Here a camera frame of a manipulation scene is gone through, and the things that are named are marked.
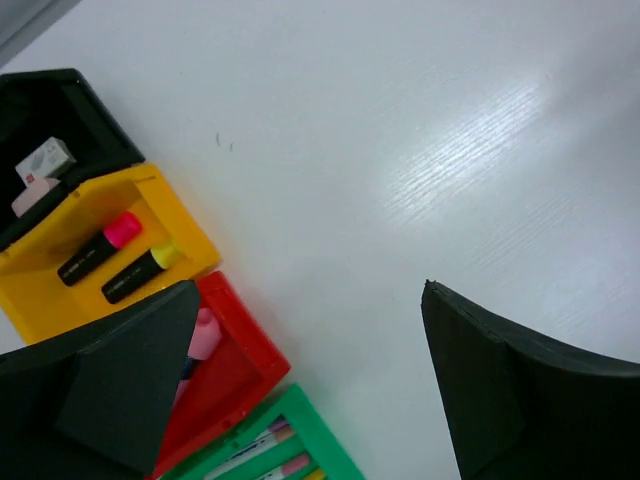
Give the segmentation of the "white eraser block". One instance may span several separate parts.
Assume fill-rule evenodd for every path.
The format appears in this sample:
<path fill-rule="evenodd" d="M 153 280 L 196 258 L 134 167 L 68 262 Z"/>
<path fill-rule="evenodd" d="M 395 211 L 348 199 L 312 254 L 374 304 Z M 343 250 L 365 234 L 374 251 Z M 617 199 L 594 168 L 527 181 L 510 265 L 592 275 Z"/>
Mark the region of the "white eraser block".
<path fill-rule="evenodd" d="M 29 186 L 36 179 L 59 178 L 75 164 L 76 159 L 66 143 L 50 137 L 19 162 L 15 170 L 23 183 Z"/>

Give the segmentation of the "pink capped glue bottle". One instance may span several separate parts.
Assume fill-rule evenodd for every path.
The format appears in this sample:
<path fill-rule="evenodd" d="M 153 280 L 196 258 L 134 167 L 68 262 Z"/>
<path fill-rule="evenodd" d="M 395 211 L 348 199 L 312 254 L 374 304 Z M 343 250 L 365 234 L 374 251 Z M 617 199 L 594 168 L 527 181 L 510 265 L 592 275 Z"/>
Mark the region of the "pink capped glue bottle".
<path fill-rule="evenodd" d="M 173 405 L 178 403 L 198 367 L 212 355 L 222 336 L 220 322 L 213 311 L 200 308 Z"/>

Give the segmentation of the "white pen purple cap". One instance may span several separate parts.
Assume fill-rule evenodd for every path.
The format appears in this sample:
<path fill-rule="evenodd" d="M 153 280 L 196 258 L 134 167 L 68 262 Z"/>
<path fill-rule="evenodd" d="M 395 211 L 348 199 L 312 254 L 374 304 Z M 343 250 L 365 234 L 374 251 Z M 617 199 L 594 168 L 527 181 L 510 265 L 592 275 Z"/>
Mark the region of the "white pen purple cap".
<path fill-rule="evenodd" d="M 230 471 L 292 438 L 295 434 L 295 430 L 287 420 L 276 420 L 256 440 L 231 456 L 220 466 L 220 470 L 222 472 Z"/>

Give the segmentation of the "pink black highlighter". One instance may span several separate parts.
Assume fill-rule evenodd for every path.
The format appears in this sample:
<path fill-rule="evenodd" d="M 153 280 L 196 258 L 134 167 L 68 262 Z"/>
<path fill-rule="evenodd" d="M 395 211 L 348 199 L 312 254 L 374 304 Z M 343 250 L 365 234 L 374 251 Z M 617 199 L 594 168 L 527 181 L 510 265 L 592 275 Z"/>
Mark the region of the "pink black highlighter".
<path fill-rule="evenodd" d="M 143 230 L 138 217 L 125 211 L 87 240 L 58 270 L 60 280 L 73 286 L 127 246 Z"/>

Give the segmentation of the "yellow storage bin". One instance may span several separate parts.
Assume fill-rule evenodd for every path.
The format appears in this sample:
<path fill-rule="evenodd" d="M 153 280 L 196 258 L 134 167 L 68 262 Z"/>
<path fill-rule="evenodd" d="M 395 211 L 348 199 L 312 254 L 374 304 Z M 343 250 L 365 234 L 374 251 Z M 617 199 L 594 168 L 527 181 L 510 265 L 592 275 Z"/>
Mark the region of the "yellow storage bin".
<path fill-rule="evenodd" d="M 58 269 L 98 230 L 125 211 L 142 232 L 78 284 Z M 152 247 L 173 241 L 183 256 L 122 301 L 109 303 L 102 286 Z M 221 257 L 152 164 L 83 182 L 44 220 L 1 254 L 1 307 L 27 344 L 37 343 L 118 312 L 170 285 L 197 279 Z"/>

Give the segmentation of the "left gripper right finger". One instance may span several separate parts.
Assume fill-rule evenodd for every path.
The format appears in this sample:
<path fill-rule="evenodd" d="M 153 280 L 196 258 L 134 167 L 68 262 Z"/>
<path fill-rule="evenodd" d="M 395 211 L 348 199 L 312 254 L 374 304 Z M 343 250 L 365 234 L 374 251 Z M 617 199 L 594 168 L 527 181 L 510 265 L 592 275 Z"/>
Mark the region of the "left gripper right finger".
<path fill-rule="evenodd" d="M 434 281 L 421 303 L 464 479 L 636 479 L 639 366 L 492 313 Z"/>

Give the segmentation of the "yellow black highlighter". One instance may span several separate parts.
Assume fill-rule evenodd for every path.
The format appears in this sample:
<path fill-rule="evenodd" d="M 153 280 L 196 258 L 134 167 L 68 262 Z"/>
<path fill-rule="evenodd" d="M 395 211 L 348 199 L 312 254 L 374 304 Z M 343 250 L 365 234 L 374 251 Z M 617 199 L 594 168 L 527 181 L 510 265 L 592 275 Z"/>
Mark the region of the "yellow black highlighter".
<path fill-rule="evenodd" d="M 170 269 L 184 257 L 184 252 L 175 242 L 151 247 L 107 281 L 101 291 L 110 304 L 116 304 Z"/>

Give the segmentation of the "white pen yellow cap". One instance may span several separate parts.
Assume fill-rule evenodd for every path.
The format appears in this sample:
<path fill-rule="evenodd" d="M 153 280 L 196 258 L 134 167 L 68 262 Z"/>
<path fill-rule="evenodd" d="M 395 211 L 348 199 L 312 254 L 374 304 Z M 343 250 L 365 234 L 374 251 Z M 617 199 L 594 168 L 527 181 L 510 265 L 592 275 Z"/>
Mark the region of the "white pen yellow cap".
<path fill-rule="evenodd" d="M 326 478 L 327 478 L 326 472 L 321 468 L 317 468 L 311 473 L 309 473 L 308 475 L 306 475 L 302 480 L 325 480 Z"/>

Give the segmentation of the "black storage bin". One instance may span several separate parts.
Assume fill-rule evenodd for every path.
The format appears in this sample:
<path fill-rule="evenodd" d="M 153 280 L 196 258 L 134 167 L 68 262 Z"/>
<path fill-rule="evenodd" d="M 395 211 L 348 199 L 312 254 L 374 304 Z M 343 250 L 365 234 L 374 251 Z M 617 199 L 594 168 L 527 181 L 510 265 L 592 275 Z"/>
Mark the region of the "black storage bin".
<path fill-rule="evenodd" d="M 19 217 L 11 203 L 26 185 L 16 166 L 46 140 L 65 143 L 72 165 L 60 183 Z M 1 76 L 1 248 L 18 241 L 81 183 L 145 161 L 76 69 Z"/>

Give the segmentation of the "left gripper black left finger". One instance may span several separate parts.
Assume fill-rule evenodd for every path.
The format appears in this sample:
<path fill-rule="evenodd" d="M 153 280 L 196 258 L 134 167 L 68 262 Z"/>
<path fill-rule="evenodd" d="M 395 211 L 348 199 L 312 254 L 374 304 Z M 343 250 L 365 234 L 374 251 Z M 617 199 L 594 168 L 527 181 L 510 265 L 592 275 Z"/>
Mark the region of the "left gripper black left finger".
<path fill-rule="evenodd" d="M 144 479 L 200 305 L 192 280 L 1 357 L 4 479 Z"/>

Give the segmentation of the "red storage bin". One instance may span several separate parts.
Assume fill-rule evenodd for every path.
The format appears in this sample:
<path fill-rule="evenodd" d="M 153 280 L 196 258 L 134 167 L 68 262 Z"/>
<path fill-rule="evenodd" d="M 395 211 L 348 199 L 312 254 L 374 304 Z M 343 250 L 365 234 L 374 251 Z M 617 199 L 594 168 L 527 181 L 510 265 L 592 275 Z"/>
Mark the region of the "red storage bin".
<path fill-rule="evenodd" d="M 221 271 L 196 285 L 201 305 L 219 322 L 222 338 L 195 369 L 171 414 L 152 479 L 242 422 L 290 371 L 289 361 Z"/>

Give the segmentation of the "white eraser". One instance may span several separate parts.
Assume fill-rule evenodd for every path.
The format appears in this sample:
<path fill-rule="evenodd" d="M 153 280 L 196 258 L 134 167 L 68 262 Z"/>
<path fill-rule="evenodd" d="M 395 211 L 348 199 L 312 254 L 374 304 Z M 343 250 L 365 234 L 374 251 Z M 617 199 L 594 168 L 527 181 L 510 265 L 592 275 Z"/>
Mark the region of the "white eraser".
<path fill-rule="evenodd" d="M 33 178 L 11 203 L 13 213 L 20 218 L 34 207 L 55 208 L 60 202 L 59 184 L 56 178 Z"/>

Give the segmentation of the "green storage bin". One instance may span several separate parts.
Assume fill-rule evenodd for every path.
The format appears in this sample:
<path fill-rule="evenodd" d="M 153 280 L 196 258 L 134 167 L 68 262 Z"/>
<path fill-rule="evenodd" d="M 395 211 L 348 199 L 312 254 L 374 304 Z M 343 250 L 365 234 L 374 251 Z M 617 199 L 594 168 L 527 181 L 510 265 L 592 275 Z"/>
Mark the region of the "green storage bin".
<path fill-rule="evenodd" d="M 229 433 L 191 455 L 162 477 L 164 479 L 206 479 L 210 474 L 216 477 L 226 473 L 220 470 L 220 466 L 280 419 L 287 420 L 296 434 L 240 466 L 253 462 L 259 466 L 271 462 L 278 465 L 291 457 L 308 453 L 312 458 L 311 466 L 289 479 L 303 479 L 317 468 L 326 472 L 326 479 L 362 479 L 364 477 L 297 384 L 287 387 L 283 392 L 262 402 Z"/>

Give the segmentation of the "white pen pink cap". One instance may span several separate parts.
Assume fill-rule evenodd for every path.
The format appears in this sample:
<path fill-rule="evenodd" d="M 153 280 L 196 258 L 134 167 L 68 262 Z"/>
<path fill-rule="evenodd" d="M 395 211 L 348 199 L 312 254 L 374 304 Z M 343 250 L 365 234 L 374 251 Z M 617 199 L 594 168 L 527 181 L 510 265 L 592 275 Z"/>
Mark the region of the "white pen pink cap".
<path fill-rule="evenodd" d="M 308 453 L 302 453 L 284 462 L 280 462 L 278 465 L 271 462 L 264 466 L 259 466 L 256 462 L 253 462 L 216 477 L 210 474 L 206 476 L 206 479 L 289 479 L 310 467 L 311 464 L 311 456 Z"/>

